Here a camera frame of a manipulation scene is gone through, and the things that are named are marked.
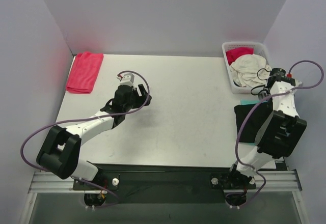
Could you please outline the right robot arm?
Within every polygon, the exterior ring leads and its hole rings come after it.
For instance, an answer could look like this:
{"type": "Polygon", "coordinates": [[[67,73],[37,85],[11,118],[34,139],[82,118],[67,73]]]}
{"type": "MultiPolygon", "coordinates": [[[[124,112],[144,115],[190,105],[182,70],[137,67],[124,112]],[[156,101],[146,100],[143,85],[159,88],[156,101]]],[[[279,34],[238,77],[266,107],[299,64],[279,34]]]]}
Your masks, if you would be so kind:
{"type": "Polygon", "coordinates": [[[254,143],[253,149],[226,174],[226,183],[238,187],[249,182],[255,171],[267,163],[288,157],[302,137],[307,122],[298,115],[292,88],[296,81],[285,70],[273,68],[266,83],[266,94],[273,95],[256,109],[253,105],[234,107],[241,143],[254,143]]]}

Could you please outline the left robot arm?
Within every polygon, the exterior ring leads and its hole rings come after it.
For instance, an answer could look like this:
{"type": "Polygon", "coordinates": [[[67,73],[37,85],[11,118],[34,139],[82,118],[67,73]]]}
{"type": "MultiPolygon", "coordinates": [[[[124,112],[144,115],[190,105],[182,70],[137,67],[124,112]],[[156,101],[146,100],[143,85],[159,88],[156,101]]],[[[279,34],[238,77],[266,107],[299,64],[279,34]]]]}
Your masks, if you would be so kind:
{"type": "Polygon", "coordinates": [[[98,189],[103,183],[100,169],[79,158],[81,146],[101,133],[116,128],[127,114],[148,106],[150,101],[151,96],[143,84],[137,88],[118,86],[114,98],[93,117],[67,127],[51,127],[36,162],[61,179],[82,178],[91,189],[98,189]]]}

